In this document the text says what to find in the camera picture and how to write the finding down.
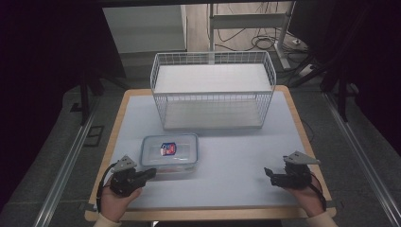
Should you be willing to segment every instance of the white sleeve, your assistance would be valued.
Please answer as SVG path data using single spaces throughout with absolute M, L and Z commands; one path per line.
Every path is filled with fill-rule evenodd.
M 306 222 L 310 227 L 338 227 L 336 222 L 334 222 L 327 212 L 321 213 L 312 218 L 307 218 Z

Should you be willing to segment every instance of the container lid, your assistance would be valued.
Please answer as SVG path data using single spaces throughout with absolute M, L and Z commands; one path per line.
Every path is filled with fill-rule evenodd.
M 197 161 L 196 134 L 151 135 L 142 142 L 142 166 L 185 166 Z

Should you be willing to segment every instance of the metal post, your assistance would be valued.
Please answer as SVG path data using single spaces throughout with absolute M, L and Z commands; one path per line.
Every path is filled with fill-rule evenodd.
M 210 32 L 209 50 L 215 51 L 215 27 L 213 24 L 213 4 L 210 4 L 210 8 L 209 8 L 209 32 Z
M 288 26 L 289 26 L 289 21 L 291 20 L 292 12 L 294 11 L 294 6 L 295 6 L 295 1 L 293 1 L 289 4 L 287 11 L 286 11 L 286 16 L 284 17 L 283 25 L 281 26 L 280 36 L 277 40 L 277 43 L 274 45 L 277 55 L 280 59 L 280 62 L 283 65 L 283 68 L 285 70 L 289 69 L 290 66 L 289 66 L 288 60 L 286 58 L 286 55 L 284 54 L 284 51 L 283 51 L 283 41 L 284 41 L 284 38 L 286 37 L 286 33 L 288 30 Z

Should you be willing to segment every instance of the metal rail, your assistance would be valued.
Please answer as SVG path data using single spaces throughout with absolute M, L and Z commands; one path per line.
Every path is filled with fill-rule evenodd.
M 46 199 L 44 200 L 44 205 L 42 206 L 39 215 L 36 217 L 33 226 L 48 226 L 50 220 L 53 218 L 56 207 L 60 201 L 61 194 L 67 184 L 72 169 L 74 168 L 75 162 L 78 158 L 80 149 L 82 148 L 86 135 L 91 128 L 99 101 L 100 97 L 95 96 L 91 106 L 90 115 L 86 123 L 80 127 L 74 144 L 68 151 L 68 154 L 61 165 L 56 180 L 53 182 L 53 185 L 51 186 L 50 191 L 47 194 Z
M 363 147 L 360 145 L 357 137 L 354 135 L 351 127 L 348 123 L 344 122 L 337 112 L 337 105 L 336 101 L 331 95 L 323 93 L 323 97 L 326 99 L 329 108 L 334 115 L 337 123 L 340 126 L 341 132 L 344 134 L 345 139 L 347 140 L 348 144 L 350 145 L 352 151 L 354 152 L 357 161 L 365 174 L 371 188 L 374 190 L 380 204 L 383 207 L 384 212 L 386 213 L 387 217 L 389 218 L 392 226 L 399 227 L 401 226 L 401 213 L 397 207 L 397 204 L 392 197 L 389 189 L 387 186 L 381 181 L 380 177 L 378 176 L 375 168 L 373 167 L 372 163 L 370 162 L 368 156 L 366 155 Z

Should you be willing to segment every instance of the cable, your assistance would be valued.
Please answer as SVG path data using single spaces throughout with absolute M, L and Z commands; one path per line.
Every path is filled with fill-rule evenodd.
M 310 132 L 312 133 L 312 138 L 309 139 L 309 143 L 310 143 L 310 142 L 312 142 L 312 140 L 315 138 L 315 132 L 312 130 L 312 127 L 310 127 L 310 125 L 307 124 L 307 122 L 304 121 L 302 118 L 301 118 L 301 122 L 304 123 L 304 124 L 306 124 L 307 127 L 309 128 Z

